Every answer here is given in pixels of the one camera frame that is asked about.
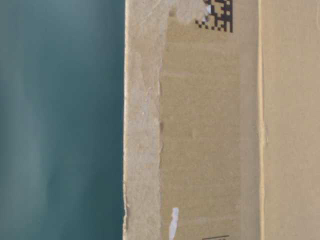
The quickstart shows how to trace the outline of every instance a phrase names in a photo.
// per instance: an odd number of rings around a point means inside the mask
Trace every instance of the cardboard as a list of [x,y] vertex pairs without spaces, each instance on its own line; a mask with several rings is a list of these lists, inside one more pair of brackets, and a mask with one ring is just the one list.
[[320,237],[318,7],[126,2],[124,239]]

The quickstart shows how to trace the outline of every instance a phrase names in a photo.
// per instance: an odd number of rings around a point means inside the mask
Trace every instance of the brown cardboard panel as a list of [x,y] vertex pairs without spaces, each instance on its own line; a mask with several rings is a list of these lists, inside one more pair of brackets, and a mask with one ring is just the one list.
[[260,238],[258,2],[233,1],[230,32],[198,1],[127,1],[128,240]]
[[265,239],[320,238],[319,1],[262,1]]

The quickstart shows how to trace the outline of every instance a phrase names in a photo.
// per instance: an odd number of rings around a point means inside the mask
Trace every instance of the teal background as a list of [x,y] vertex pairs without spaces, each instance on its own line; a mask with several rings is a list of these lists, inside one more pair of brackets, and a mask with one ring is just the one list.
[[0,240],[122,238],[124,8],[0,1]]

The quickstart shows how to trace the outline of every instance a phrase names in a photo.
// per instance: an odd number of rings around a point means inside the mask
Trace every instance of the black printed code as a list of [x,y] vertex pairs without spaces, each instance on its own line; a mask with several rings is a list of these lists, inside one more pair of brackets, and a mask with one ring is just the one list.
[[196,19],[199,28],[233,33],[233,0],[203,0],[202,19]]

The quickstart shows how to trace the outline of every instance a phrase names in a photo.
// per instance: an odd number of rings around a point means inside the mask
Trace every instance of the teal wall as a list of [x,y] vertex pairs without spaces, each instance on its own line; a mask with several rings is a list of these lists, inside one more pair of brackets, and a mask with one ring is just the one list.
[[120,240],[124,0],[0,1],[0,240]]

